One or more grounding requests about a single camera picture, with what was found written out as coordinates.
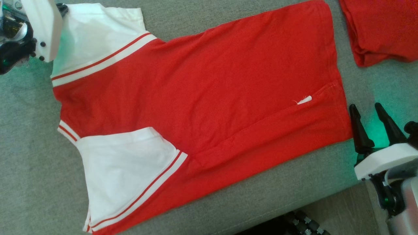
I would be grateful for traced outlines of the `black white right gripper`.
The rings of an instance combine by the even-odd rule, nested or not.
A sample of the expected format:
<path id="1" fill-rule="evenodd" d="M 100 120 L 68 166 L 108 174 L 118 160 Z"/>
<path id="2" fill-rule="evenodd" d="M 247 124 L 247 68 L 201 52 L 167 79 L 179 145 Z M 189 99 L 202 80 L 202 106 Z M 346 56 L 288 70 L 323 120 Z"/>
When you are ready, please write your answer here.
<path id="1" fill-rule="evenodd" d="M 390 146 L 374 148 L 375 143 L 368 137 L 356 105 L 351 104 L 349 115 L 354 149 L 358 153 L 354 171 L 359 180 L 372 182 L 380 207 L 390 216 L 397 216 L 407 207 L 403 183 L 417 179 L 417 122 L 405 125 L 409 134 L 406 138 L 381 103 L 375 103 L 375 110 L 385 127 Z"/>

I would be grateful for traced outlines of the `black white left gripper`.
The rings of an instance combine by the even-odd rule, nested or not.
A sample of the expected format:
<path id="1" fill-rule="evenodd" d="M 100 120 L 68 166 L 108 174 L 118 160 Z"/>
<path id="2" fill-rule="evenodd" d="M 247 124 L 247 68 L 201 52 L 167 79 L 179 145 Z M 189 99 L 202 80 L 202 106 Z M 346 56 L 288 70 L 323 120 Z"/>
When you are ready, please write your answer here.
<path id="1" fill-rule="evenodd" d="M 2 0 L 0 6 L 0 73 L 35 57 L 53 61 L 69 8 L 53 0 Z"/>

